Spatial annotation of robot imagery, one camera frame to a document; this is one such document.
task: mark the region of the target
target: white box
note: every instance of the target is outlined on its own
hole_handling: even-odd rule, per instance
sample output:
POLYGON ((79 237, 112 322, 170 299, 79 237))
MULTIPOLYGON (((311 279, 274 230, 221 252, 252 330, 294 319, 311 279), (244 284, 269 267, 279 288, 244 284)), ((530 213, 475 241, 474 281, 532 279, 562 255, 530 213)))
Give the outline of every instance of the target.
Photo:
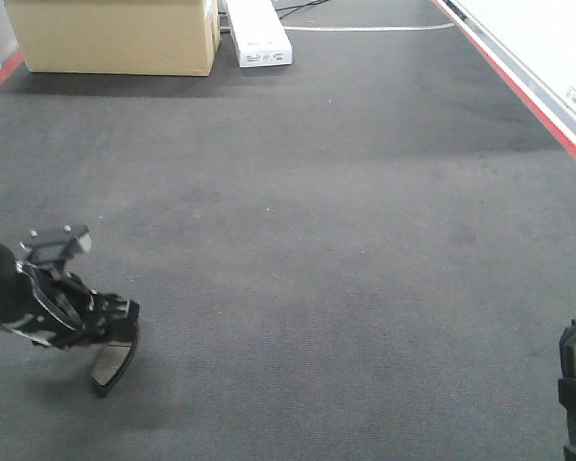
POLYGON ((292 44, 271 0, 225 0, 239 67, 292 64, 292 44))

